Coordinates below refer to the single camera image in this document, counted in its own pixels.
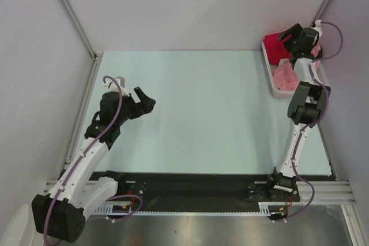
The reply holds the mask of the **red t shirt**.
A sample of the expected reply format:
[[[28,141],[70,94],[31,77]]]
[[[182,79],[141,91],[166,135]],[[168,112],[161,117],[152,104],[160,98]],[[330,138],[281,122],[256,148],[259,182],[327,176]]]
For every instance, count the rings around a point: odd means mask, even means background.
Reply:
[[[281,59],[288,59],[290,53],[285,49],[283,42],[279,41],[278,33],[266,35],[263,43],[270,65],[278,66]]]

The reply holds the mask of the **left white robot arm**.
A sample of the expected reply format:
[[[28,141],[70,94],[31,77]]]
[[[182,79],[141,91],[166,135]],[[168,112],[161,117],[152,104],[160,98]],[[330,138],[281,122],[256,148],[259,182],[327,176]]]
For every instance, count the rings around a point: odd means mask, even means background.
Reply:
[[[127,185],[113,177],[101,177],[89,190],[85,185],[120,136],[123,123],[153,111],[156,100],[139,87],[134,92],[139,102],[120,85],[113,85],[102,95],[100,109],[85,132],[78,155],[48,193],[34,197],[35,228],[45,238],[75,242],[96,209],[111,197],[120,200],[126,196]]]

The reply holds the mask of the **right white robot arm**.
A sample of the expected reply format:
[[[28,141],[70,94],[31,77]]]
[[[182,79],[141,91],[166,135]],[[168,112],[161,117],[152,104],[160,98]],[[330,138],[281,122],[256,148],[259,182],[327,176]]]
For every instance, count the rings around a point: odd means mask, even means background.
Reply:
[[[329,104],[331,88],[318,76],[319,63],[324,59],[319,45],[322,23],[316,20],[306,28],[295,24],[281,33],[266,35],[262,41],[273,96],[291,97],[287,141],[265,187],[271,200],[282,201],[297,192],[303,146]]]

